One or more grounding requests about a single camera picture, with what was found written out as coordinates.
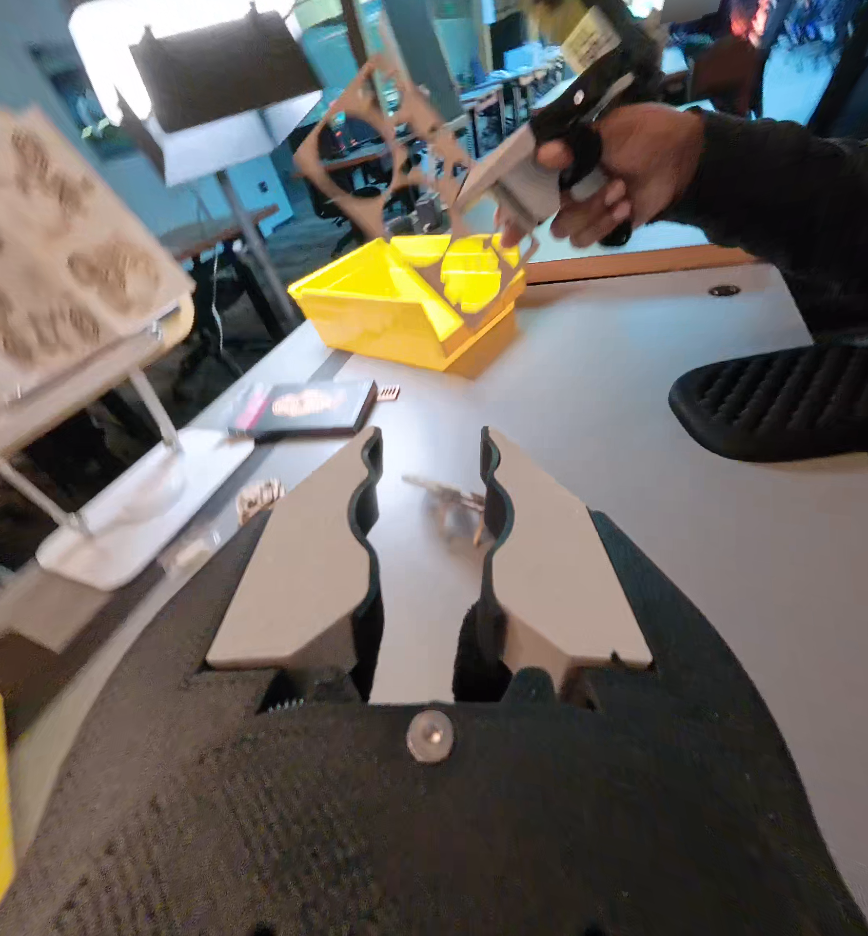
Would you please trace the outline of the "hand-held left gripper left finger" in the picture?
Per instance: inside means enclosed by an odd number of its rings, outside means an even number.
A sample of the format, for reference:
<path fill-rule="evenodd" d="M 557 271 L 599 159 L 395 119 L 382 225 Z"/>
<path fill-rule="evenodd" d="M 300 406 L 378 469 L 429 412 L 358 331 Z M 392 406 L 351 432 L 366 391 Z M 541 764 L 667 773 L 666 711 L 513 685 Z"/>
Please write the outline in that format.
<path fill-rule="evenodd" d="M 384 628 L 381 429 L 362 429 L 271 510 L 206 651 L 217 671 L 334 670 L 370 701 Z"/>

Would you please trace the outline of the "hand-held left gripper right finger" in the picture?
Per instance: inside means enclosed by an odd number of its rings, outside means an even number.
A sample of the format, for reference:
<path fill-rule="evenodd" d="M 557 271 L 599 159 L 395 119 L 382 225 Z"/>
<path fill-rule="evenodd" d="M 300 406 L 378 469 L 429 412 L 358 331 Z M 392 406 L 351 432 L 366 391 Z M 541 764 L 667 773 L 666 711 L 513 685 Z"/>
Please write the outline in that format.
<path fill-rule="evenodd" d="M 592 511 L 496 428 L 482 430 L 480 472 L 492 542 L 458 638 L 454 701 L 498 701 L 526 669 L 556 695 L 585 670 L 651 669 Z"/>

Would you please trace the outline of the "stacked wooden gear disc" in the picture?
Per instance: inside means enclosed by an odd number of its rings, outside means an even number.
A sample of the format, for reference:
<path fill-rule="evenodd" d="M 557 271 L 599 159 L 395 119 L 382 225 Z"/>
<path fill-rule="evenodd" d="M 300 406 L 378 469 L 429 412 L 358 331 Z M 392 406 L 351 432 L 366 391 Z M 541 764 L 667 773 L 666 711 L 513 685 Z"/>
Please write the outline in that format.
<path fill-rule="evenodd" d="M 285 486 L 276 477 L 261 479 L 242 488 L 236 499 L 238 526 L 245 526 L 259 514 L 273 509 L 285 494 Z"/>

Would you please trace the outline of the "black puzzle box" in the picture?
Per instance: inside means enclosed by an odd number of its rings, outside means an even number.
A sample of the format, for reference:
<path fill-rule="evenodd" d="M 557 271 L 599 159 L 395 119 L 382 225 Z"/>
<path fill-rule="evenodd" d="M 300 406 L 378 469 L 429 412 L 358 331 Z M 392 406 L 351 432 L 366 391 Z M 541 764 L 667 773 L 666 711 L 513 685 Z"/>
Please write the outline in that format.
<path fill-rule="evenodd" d="M 365 426 L 378 393 L 374 381 L 254 384 L 240 396 L 227 432 L 255 444 L 351 437 Z"/>

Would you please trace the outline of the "wooden gear assembly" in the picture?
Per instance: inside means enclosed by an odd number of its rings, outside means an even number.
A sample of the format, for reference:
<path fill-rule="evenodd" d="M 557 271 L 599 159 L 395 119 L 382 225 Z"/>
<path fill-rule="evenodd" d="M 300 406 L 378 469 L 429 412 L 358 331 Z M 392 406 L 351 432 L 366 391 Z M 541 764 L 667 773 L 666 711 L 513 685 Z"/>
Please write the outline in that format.
<path fill-rule="evenodd" d="M 403 474 L 403 483 L 422 490 L 430 502 L 440 532 L 448 532 L 454 515 L 470 514 L 475 518 L 472 543 L 480 547 L 486 532 L 486 496 L 443 484 L 417 474 Z"/>

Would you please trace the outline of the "small clear plastic bag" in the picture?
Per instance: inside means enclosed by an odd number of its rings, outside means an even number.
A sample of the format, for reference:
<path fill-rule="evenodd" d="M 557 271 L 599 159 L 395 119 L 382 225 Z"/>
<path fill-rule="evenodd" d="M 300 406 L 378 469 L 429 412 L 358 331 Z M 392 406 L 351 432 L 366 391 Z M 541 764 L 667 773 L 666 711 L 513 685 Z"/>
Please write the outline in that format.
<path fill-rule="evenodd" d="M 170 544 L 159 555 L 158 563 L 168 577 L 189 577 L 217 553 L 220 544 L 221 536 L 216 530 L 193 531 Z"/>

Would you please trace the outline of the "grey desk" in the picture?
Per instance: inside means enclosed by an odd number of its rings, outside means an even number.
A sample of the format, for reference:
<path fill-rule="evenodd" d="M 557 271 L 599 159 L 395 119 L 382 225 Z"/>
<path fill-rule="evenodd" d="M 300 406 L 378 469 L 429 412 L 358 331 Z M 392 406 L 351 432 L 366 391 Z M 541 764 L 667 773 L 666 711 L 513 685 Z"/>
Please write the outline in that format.
<path fill-rule="evenodd" d="M 741 292 L 714 298 L 709 288 Z M 868 919 L 868 456 L 784 466 L 723 460 L 678 425 L 686 371 L 804 345 L 779 273 L 757 263 L 530 286 L 519 335 L 477 380 L 331 355 L 305 326 L 256 367 L 273 384 L 314 373 L 401 386 L 383 436 L 384 633 L 371 699 L 451 696 L 456 639 L 487 546 L 475 521 L 440 532 L 403 474 L 482 489 L 490 426 L 604 511 L 720 632 L 764 697 L 839 872 Z"/>

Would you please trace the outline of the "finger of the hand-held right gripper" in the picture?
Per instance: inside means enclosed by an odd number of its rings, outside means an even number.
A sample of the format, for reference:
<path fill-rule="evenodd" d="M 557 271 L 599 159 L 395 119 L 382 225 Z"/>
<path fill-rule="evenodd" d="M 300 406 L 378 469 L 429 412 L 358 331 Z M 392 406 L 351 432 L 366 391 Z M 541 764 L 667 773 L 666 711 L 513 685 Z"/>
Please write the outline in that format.
<path fill-rule="evenodd" d="M 560 176 L 573 156 L 500 156 L 491 160 L 491 195 L 497 230 L 533 230 L 557 211 Z"/>
<path fill-rule="evenodd" d="M 537 163 L 537 148 L 532 126 L 519 127 L 473 164 L 459 189 L 455 207 L 468 210 L 489 196 L 505 210 L 553 210 L 553 171 Z"/>

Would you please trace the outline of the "white book stand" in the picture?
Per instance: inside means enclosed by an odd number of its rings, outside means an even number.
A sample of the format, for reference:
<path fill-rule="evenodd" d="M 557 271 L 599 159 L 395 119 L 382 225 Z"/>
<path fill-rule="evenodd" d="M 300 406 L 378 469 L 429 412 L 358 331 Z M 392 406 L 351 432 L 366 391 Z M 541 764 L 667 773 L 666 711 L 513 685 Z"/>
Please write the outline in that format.
<path fill-rule="evenodd" d="M 224 430 L 176 429 L 144 373 L 193 323 L 194 302 L 183 295 L 149 327 L 42 380 L 0 360 L 0 478 L 57 525 L 37 548 L 45 571 L 104 592 L 130 583 L 252 455 L 253 442 Z M 160 442 L 82 508 L 64 510 L 9 457 L 123 381 L 147 406 Z"/>

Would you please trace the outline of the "paper instruction sheet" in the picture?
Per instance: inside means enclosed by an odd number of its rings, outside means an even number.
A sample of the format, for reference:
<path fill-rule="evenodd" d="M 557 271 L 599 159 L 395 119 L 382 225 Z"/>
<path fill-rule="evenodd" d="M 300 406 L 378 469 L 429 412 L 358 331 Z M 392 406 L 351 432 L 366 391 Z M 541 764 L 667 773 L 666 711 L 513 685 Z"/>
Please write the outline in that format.
<path fill-rule="evenodd" d="M 193 292 L 42 111 L 0 110 L 0 455 L 181 344 Z"/>

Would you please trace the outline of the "wooden sheet frame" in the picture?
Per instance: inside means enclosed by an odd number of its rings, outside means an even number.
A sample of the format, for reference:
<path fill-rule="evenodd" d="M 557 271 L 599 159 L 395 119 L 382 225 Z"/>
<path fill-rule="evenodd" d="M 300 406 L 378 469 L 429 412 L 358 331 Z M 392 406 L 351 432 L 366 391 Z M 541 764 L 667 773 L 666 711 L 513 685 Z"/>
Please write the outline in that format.
<path fill-rule="evenodd" d="M 333 181 L 320 155 L 320 137 L 340 115 L 369 124 L 392 159 L 392 181 L 380 195 L 349 194 Z M 298 147 L 297 169 L 345 217 L 371 240 L 381 240 L 395 260 L 426 284 L 447 312 L 447 338 L 459 329 L 478 332 L 510 303 L 513 287 L 526 282 L 525 268 L 538 248 L 527 235 L 515 249 L 498 235 L 473 232 L 460 205 L 463 184 L 473 177 L 474 160 L 457 143 L 454 131 L 405 71 L 385 54 L 363 65 L 328 107 L 317 126 Z M 387 201 L 395 195 L 434 195 L 448 216 L 446 241 L 423 255 L 417 248 L 396 245 L 385 225 Z"/>

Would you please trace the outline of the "person's right forearm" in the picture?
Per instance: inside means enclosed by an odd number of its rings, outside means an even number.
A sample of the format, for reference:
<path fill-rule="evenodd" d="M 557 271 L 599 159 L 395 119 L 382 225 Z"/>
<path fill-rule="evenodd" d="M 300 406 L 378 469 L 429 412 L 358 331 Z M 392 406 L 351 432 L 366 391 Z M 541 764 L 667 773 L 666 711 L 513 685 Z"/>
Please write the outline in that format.
<path fill-rule="evenodd" d="M 697 169 L 659 221 L 774 266 L 814 333 L 868 333 L 868 138 L 698 111 Z"/>

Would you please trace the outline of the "black softbox lamp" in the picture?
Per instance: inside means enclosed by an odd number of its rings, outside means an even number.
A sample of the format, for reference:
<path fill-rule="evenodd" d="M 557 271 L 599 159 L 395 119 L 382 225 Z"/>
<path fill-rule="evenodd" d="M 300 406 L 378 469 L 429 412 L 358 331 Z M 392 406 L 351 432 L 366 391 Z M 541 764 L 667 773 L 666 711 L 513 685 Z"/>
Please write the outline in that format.
<path fill-rule="evenodd" d="M 169 37 L 145 25 L 129 50 L 147 93 L 147 115 L 136 113 L 133 91 L 115 88 L 121 128 L 162 181 L 216 176 L 264 275 L 260 316 L 276 341 L 297 327 L 301 315 L 228 170 L 270 156 L 321 100 L 323 87 L 299 35 L 290 11 L 265 10 L 255 2 L 236 19 Z"/>

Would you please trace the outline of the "person's right hand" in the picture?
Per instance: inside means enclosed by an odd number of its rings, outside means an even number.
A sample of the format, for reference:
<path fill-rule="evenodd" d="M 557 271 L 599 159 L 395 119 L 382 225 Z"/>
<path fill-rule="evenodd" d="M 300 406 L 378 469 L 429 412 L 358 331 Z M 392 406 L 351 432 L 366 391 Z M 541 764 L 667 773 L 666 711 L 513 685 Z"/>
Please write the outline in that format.
<path fill-rule="evenodd" d="M 551 235 L 574 248 L 587 248 L 625 223 L 638 228 L 666 211 L 696 172 L 704 142 L 703 117 L 700 111 L 641 103 L 597 121 L 607 181 L 585 200 L 563 194 Z"/>

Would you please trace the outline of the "wooden background table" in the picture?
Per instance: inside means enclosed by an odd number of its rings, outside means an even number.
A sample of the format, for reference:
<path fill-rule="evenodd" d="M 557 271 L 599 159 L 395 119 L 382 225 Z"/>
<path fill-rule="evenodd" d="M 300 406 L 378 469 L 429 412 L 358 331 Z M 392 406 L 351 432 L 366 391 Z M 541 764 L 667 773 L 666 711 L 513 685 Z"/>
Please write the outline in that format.
<path fill-rule="evenodd" d="M 175 260 L 184 263 L 197 261 L 203 254 L 217 251 L 221 245 L 246 241 L 246 235 L 240 221 L 231 216 L 206 218 L 174 228 L 159 234 L 157 240 Z"/>

